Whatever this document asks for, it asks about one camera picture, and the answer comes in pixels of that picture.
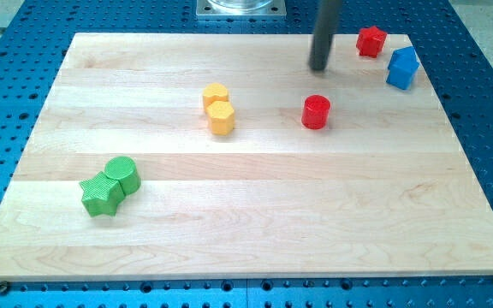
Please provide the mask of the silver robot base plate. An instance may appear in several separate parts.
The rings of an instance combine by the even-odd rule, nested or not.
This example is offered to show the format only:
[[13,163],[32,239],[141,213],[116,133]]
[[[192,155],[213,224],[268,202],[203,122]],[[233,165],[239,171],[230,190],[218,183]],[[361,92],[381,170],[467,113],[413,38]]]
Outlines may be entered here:
[[197,0],[198,17],[254,17],[287,15],[284,0]]

